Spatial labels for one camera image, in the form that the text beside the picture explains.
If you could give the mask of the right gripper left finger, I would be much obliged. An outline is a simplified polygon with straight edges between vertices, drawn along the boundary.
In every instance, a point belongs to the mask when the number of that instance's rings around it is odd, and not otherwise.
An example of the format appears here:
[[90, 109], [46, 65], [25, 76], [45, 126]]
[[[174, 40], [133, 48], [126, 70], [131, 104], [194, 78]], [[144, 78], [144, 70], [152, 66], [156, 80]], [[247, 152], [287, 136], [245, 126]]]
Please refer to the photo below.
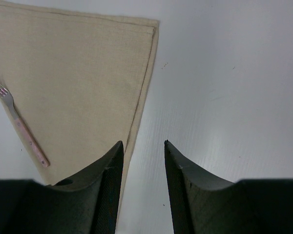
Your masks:
[[113, 234], [124, 164], [118, 141], [104, 156], [55, 185], [0, 180], [0, 234]]

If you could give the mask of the pink handled fork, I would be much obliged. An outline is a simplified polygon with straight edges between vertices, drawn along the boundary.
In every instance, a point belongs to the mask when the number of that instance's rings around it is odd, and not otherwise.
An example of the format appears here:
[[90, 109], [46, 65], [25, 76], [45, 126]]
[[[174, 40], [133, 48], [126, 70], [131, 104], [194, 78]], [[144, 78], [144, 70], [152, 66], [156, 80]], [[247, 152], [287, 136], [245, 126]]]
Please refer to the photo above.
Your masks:
[[39, 147], [38, 143], [35, 141], [35, 138], [27, 128], [26, 124], [22, 118], [17, 113], [14, 107], [14, 99], [11, 93], [0, 84], [0, 98], [7, 106], [17, 129], [20, 131], [21, 135], [26, 139], [26, 144], [31, 148], [31, 151], [34, 153], [35, 157], [41, 163], [43, 167], [49, 167], [50, 162], [47, 157], [44, 155], [42, 149]]

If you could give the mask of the beige cloth napkin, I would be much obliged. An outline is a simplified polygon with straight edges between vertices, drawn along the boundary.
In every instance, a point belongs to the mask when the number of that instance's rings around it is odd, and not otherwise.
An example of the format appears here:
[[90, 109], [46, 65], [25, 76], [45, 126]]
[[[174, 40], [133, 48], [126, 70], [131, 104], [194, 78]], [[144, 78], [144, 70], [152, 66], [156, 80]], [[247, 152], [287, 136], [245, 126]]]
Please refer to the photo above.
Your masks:
[[0, 84], [50, 162], [45, 185], [123, 143], [120, 200], [152, 77], [159, 21], [0, 0]]

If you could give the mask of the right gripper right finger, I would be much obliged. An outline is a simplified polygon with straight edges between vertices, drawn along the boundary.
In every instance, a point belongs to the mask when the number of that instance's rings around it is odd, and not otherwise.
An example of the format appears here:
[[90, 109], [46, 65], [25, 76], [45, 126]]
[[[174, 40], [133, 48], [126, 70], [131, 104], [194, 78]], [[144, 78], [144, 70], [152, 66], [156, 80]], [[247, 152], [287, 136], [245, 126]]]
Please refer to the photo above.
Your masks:
[[165, 169], [176, 234], [293, 234], [293, 179], [232, 183], [165, 141]]

